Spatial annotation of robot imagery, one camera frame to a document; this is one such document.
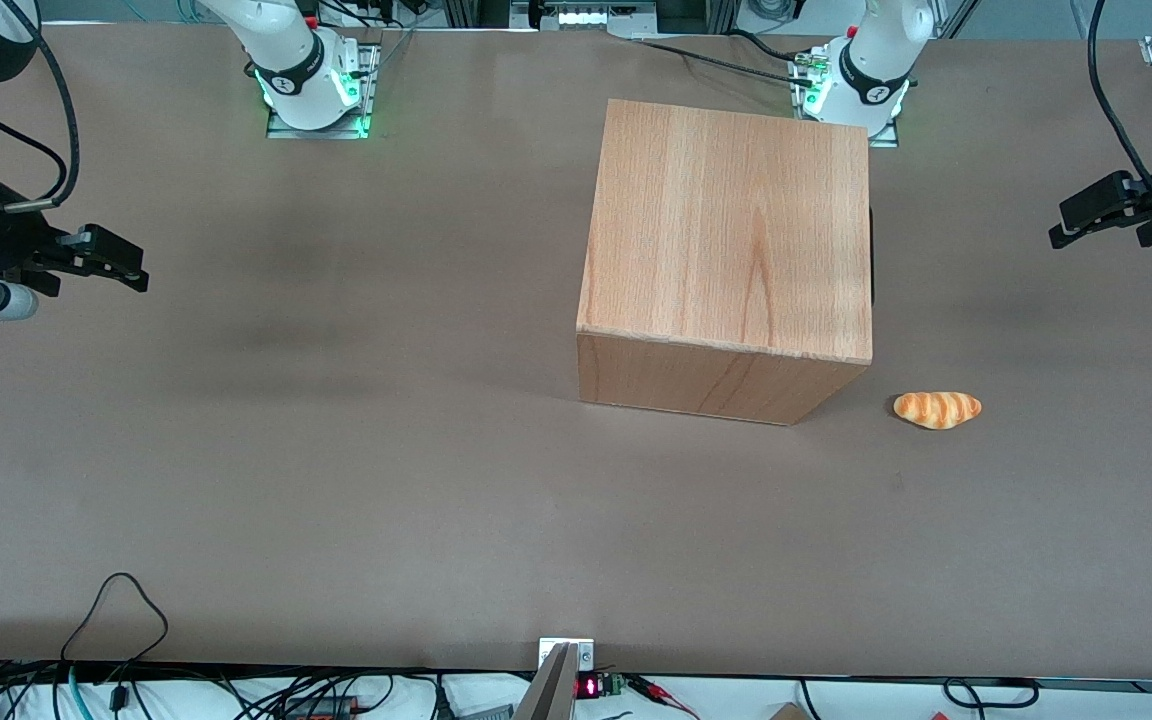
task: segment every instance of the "wooden cube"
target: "wooden cube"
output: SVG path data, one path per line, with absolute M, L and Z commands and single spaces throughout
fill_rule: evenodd
M 870 343 L 864 129 L 612 100 L 579 396 L 793 424 Z

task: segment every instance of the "white floor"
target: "white floor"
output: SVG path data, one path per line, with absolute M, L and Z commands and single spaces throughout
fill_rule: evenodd
M 744 679 L 652 679 L 689 705 L 703 720 L 768 720 L 787 702 L 801 705 L 799 685 L 791 680 Z M 287 687 L 287 680 L 242 680 L 236 688 L 249 700 Z M 361 679 L 349 689 L 364 706 L 379 700 L 388 680 Z M 526 690 L 524 680 L 513 675 L 445 675 L 444 687 L 457 717 L 503 705 L 516 705 Z M 79 692 L 93 720 L 109 720 L 111 684 L 79 685 Z M 940 685 L 838 682 L 816 680 L 810 692 L 820 720 L 931 720 L 943 712 L 950 720 L 978 720 L 973 711 L 955 707 L 941 695 Z M 980 688 L 986 702 L 1015 702 L 1028 691 Z M 238 715 L 238 704 L 215 685 L 195 680 L 141 683 L 141 694 L 152 720 L 230 720 Z M 69 689 L 59 688 L 60 720 L 82 720 Z M 399 679 L 394 692 L 371 720 L 426 720 L 434 705 L 433 685 L 419 680 Z M 0 705 L 3 715 L 6 703 Z M 687 720 L 676 710 L 653 705 L 636 694 L 600 700 L 577 702 L 577 720 L 602 720 L 622 712 L 632 720 Z M 33 688 L 17 711 L 20 720 L 56 720 L 52 715 L 51 687 Z M 141 708 L 132 705 L 120 714 L 124 720 L 141 720 Z M 988 710 L 987 720 L 1152 720 L 1152 694 L 1043 691 L 1032 707 Z

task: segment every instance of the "red cable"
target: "red cable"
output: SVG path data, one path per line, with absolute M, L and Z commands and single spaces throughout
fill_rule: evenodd
M 666 707 L 673 707 L 675 710 L 684 711 L 688 715 L 695 717 L 696 720 L 700 720 L 700 717 L 696 715 L 695 710 L 688 707 L 687 705 L 684 705 L 684 703 L 679 702 L 679 698 L 673 697 L 672 694 L 667 691 L 667 689 L 664 689 L 660 685 L 653 683 L 647 689 L 647 692 L 650 694 L 650 696 L 657 698 L 658 700 L 666 703 Z

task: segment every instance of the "croissant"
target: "croissant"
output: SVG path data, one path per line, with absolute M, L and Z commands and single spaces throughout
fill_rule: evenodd
M 980 401 L 964 392 L 907 392 L 892 410 L 915 425 L 947 430 L 979 415 Z

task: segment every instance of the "brown table surface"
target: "brown table surface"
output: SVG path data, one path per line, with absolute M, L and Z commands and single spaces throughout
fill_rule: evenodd
M 160 660 L 526 667 L 579 632 L 626 670 L 1152 679 L 1152 250 L 1046 237 L 1126 167 L 1082 45 L 927 46 L 872 154 L 873 367 L 781 429 L 581 404 L 575 314 L 605 101 L 783 86 L 417 35 L 370 141 L 265 141 L 225 28 L 50 37 L 83 142 L 52 222 L 141 243 L 152 283 L 0 324 L 0 657 L 54 657 L 129 570 Z M 1152 68 L 1107 41 L 1102 74 L 1152 165 Z M 0 118 L 63 146 L 41 63 Z M 0 179 L 50 164 L 0 136 Z M 888 416 L 915 389 L 984 415 Z M 76 655 L 152 634 L 121 588 Z

